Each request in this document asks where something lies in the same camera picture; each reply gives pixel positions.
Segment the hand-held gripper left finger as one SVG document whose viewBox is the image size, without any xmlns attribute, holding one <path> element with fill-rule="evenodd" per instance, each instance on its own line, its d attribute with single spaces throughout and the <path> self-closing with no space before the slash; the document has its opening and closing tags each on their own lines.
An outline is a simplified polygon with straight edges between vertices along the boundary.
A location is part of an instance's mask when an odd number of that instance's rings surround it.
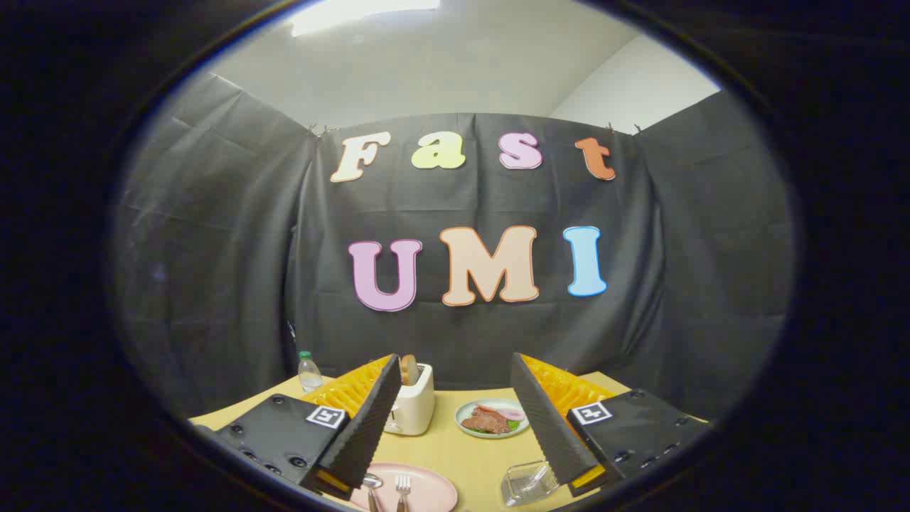
<svg viewBox="0 0 910 512">
<path fill-rule="evenodd" d="M 214 431 L 244 464 L 347 501 L 360 487 L 401 388 L 400 357 L 374 360 L 293 398 L 273 393 Z"/>
</svg>

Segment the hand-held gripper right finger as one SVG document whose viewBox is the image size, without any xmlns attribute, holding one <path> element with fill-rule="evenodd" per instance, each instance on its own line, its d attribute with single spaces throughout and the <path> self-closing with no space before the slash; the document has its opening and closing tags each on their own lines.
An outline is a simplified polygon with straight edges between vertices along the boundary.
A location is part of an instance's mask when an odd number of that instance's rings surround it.
<svg viewBox="0 0 910 512">
<path fill-rule="evenodd" d="M 522 353 L 511 357 L 510 384 L 557 483 L 573 496 L 630 489 L 712 431 L 653 393 L 610 393 Z"/>
</svg>

